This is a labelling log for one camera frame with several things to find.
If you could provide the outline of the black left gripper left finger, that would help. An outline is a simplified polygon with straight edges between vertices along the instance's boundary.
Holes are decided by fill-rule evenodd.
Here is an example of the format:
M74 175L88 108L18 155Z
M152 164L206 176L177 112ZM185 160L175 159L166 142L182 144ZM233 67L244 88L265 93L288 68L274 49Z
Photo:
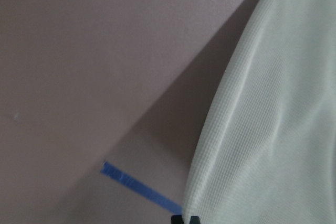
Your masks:
M181 215L172 215L171 224L183 224L183 218Z

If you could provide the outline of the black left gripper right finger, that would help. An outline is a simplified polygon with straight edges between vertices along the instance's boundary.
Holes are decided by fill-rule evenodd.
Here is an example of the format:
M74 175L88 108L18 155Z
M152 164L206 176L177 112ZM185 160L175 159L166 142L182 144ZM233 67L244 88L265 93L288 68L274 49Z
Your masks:
M199 221L199 216L191 216L190 218L190 224L200 224Z

